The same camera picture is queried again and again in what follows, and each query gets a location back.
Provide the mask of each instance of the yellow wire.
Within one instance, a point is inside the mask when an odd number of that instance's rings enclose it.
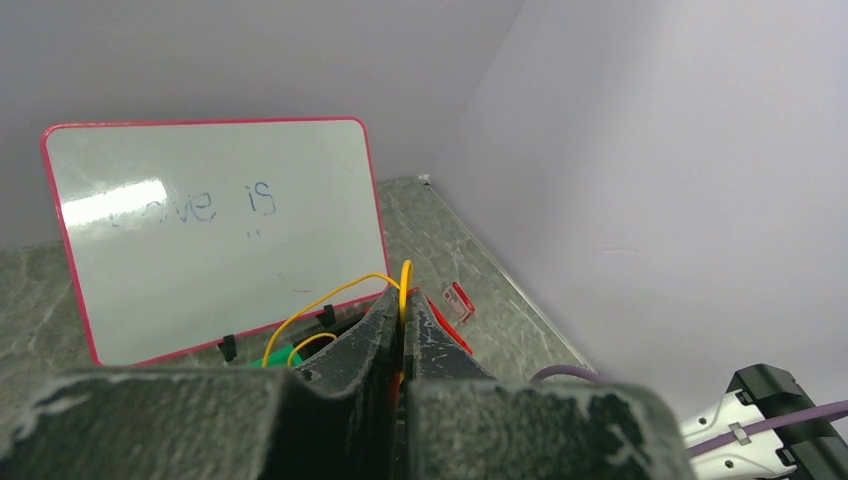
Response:
[[[286,365],[291,366],[291,362],[292,362],[292,360],[294,360],[294,355],[297,352],[299,352],[301,348],[305,347],[309,342],[311,342],[312,340],[316,340],[316,339],[324,338],[324,337],[331,338],[333,340],[339,338],[335,334],[328,333],[328,332],[321,332],[321,333],[316,333],[315,335],[312,335],[311,337],[309,337],[306,340],[298,343],[297,346],[294,347],[294,350],[292,350],[292,352],[289,354],[289,359],[286,361]]]
[[[400,271],[400,301],[398,302],[398,315],[400,315],[401,326],[406,325],[406,296],[409,295],[409,284],[412,283],[412,260],[403,262]]]
[[[352,287],[352,286],[356,285],[356,284],[357,284],[357,283],[359,283],[359,282],[362,282],[362,281],[364,281],[364,280],[368,280],[369,278],[382,278],[383,280],[385,280],[385,281],[389,282],[389,284],[390,284],[390,285],[392,285],[393,287],[395,287],[395,288],[397,288],[398,290],[400,290],[400,285],[398,285],[398,283],[397,283],[397,282],[395,282],[394,280],[392,280],[392,279],[391,279],[391,277],[389,277],[389,276],[387,276],[387,275],[384,275],[384,274],[382,274],[382,273],[376,273],[376,272],[374,272],[374,273],[369,273],[368,275],[364,275],[364,276],[362,276],[362,277],[359,277],[358,279],[356,279],[356,280],[354,280],[354,281],[352,281],[352,282],[350,282],[350,283],[346,283],[346,284],[342,285],[341,287],[336,288],[335,290],[333,290],[333,291],[331,291],[330,293],[328,293],[328,294],[324,295],[323,297],[319,298],[318,300],[315,300],[314,302],[312,302],[312,303],[310,303],[309,305],[305,306],[302,310],[300,310],[299,312],[297,312],[297,313],[295,313],[294,315],[292,315],[291,317],[289,317],[289,319],[288,319],[288,320],[286,320],[285,322],[283,322],[283,323],[282,323],[279,327],[277,327],[277,329],[276,329],[276,330],[274,330],[274,334],[273,334],[273,335],[271,335],[271,339],[270,339],[270,340],[268,340],[268,346],[266,346],[266,347],[265,347],[265,354],[262,356],[262,368],[265,368],[265,367],[267,367],[267,366],[268,366],[268,359],[271,357],[271,349],[273,349],[273,348],[274,348],[274,343],[277,341],[277,338],[280,336],[280,333],[282,333],[282,331],[283,331],[286,327],[288,327],[288,326],[289,326],[289,324],[290,324],[291,322],[293,322],[293,321],[294,321],[297,317],[299,317],[299,316],[303,315],[304,313],[308,312],[309,310],[312,310],[312,309],[313,309],[313,308],[315,308],[318,304],[320,304],[320,303],[324,302],[325,300],[327,300],[328,298],[332,297],[333,295],[335,295],[335,294],[337,294],[337,293],[341,292],[342,290],[344,290],[344,289],[346,289],[346,288],[350,288],[350,287]]]

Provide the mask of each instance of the white robot part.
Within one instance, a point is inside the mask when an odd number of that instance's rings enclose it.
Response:
[[[774,430],[748,436],[741,427],[765,420],[756,405],[744,405],[737,397],[741,390],[726,393],[721,400],[699,415],[682,422],[680,432],[686,448],[734,432],[737,440],[692,458],[699,480],[782,479],[795,470],[777,456],[783,448]]]

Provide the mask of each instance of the gray wall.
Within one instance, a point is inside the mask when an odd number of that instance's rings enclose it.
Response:
[[[59,122],[357,115],[380,178],[428,172],[522,3],[2,0],[0,249],[59,238]]]
[[[528,0],[434,184],[679,414],[756,362],[846,398],[848,2],[652,5]]]

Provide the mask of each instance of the cable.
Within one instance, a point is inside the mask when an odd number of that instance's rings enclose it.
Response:
[[[551,365],[550,367],[545,367],[536,372],[536,375],[533,375],[533,378],[531,378],[530,381],[540,382],[554,375],[571,375],[572,377],[582,378],[594,383],[607,382],[607,379],[604,376],[586,368],[575,367],[574,365]]]
[[[400,315],[400,324],[406,325],[406,297],[409,294],[409,284],[412,283],[412,260],[403,262],[403,268],[400,271],[400,300],[398,301],[398,315]]]
[[[305,347],[309,342],[311,342],[312,340],[317,340],[319,338],[324,338],[324,337],[327,337],[327,338],[330,338],[330,339],[333,339],[333,340],[339,338],[335,334],[328,333],[328,332],[321,332],[321,333],[316,333],[315,335],[312,335],[311,337],[309,337],[306,340],[298,343],[297,346],[294,347],[294,350],[292,350],[291,353],[289,353],[289,359],[286,360],[286,365],[291,366],[291,362],[292,362],[292,360],[294,360],[295,354],[297,354],[297,352],[299,352],[300,349]]]
[[[276,330],[274,330],[274,333],[271,335],[271,339],[268,340],[268,346],[265,347],[265,354],[262,355],[262,368],[265,368],[265,367],[268,366],[268,358],[271,356],[271,349],[274,348],[274,342],[277,341],[277,337],[280,336],[280,333],[282,333],[282,331],[286,327],[288,327],[291,322],[293,322],[297,317],[299,317],[299,316],[303,315],[304,313],[308,312],[309,310],[315,308],[318,304],[324,302],[325,300],[332,297],[333,295],[341,292],[342,290],[344,290],[346,288],[350,288],[350,287],[356,285],[359,282],[362,282],[364,280],[368,280],[369,278],[382,278],[383,280],[389,282],[390,285],[392,285],[393,287],[400,290],[400,285],[398,285],[397,282],[392,280],[391,277],[384,275],[382,273],[376,273],[376,272],[369,273],[368,275],[364,275],[362,277],[359,277],[358,279],[356,279],[356,280],[354,280],[350,283],[346,283],[346,284],[342,285],[341,287],[336,288],[335,290],[324,295],[323,297],[319,298],[318,300],[315,300],[314,302],[310,303],[309,305],[307,305],[306,307],[301,309],[299,312],[297,312],[294,315],[292,315],[291,317],[289,317],[288,320],[283,322],[279,327],[277,327]]]
[[[759,422],[742,427],[742,431],[750,437],[767,430],[774,430],[776,428],[786,427],[816,418],[824,418],[828,422],[835,422],[846,416],[848,416],[848,400],[842,400],[841,402],[828,403],[818,407],[788,413],[779,417],[760,420]],[[698,455],[702,455],[735,441],[736,434],[735,432],[730,431],[701,442],[695,446],[689,447],[687,451],[689,452],[689,456],[697,457]]]

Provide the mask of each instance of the marble floor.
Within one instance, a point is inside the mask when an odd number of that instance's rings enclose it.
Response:
[[[378,185],[392,271],[407,258],[421,286],[474,350],[474,358],[502,380],[526,380],[550,364],[584,365],[432,189],[416,178]],[[476,307],[465,323],[451,318],[441,292],[459,282]],[[295,322],[288,335],[318,331],[315,320]],[[0,252],[0,436],[45,379],[91,365],[82,322],[60,243]],[[261,357],[270,332],[238,340],[241,365]],[[216,348],[165,365],[219,367]]]

